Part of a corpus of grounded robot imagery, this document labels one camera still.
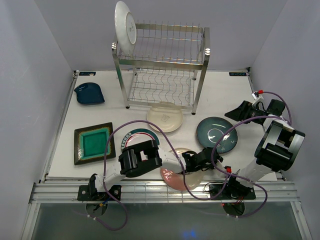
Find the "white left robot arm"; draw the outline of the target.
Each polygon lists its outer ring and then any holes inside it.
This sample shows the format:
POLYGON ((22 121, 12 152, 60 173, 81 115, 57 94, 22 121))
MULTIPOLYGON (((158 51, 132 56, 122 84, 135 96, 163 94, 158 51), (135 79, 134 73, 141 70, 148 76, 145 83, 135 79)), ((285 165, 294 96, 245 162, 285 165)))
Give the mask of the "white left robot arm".
POLYGON ((102 176, 93 174, 88 183, 90 201, 106 200, 111 187, 124 178, 137 178, 160 169, 160 175, 171 188, 178 191, 195 189, 203 179, 202 172, 214 170, 212 148, 196 153, 191 150, 165 151, 155 140, 140 142, 122 150, 118 161, 106 165, 102 176))

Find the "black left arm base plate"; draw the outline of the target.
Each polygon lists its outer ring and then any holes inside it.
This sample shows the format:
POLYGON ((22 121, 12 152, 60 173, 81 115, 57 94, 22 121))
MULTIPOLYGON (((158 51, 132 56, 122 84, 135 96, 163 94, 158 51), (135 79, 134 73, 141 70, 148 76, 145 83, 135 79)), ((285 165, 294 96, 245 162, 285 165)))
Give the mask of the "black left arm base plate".
MULTIPOLYGON (((122 186, 113 185, 109 190, 110 194, 117 200, 121 200, 122 186)), ((78 201, 105 201, 110 196, 105 191, 98 191, 95 187, 90 189, 89 185, 80 185, 77 194, 78 201)))

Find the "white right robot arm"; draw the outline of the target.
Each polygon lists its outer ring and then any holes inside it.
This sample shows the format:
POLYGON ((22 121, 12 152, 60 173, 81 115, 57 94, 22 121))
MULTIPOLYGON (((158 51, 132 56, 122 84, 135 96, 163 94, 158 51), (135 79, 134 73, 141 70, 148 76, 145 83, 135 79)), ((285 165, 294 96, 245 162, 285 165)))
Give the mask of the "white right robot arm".
POLYGON ((272 99, 266 110, 260 110, 244 100, 239 107, 224 114, 237 122, 254 118, 252 122, 262 125, 265 129, 254 152, 254 160, 236 173, 238 177, 229 178, 224 192, 230 198, 247 196, 253 191, 253 184, 265 175, 280 170, 287 171, 293 165, 305 139, 305 133, 294 129, 282 118, 257 118, 281 117, 284 110, 285 103, 277 99, 272 99))

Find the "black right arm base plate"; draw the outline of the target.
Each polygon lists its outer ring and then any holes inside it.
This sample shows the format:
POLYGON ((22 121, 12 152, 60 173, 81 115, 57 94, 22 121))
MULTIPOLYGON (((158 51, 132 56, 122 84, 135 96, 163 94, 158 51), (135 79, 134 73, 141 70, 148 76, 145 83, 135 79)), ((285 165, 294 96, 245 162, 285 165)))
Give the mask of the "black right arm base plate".
MULTIPOLYGON (((210 197, 217 195, 222 189, 223 184, 211 183, 209 184, 210 197)), ((253 188, 241 186, 226 186, 224 190, 215 198, 215 200, 255 200, 256 194, 253 188)))

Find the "red and teal plate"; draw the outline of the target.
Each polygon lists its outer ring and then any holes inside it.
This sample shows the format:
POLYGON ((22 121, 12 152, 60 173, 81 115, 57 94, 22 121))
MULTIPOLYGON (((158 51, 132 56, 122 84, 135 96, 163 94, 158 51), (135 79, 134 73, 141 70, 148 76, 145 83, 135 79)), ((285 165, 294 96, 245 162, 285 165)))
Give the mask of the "red and teal plate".
POLYGON ((137 41, 137 28, 133 14, 123 1, 116 3, 114 25, 120 48, 127 56, 132 56, 137 41))

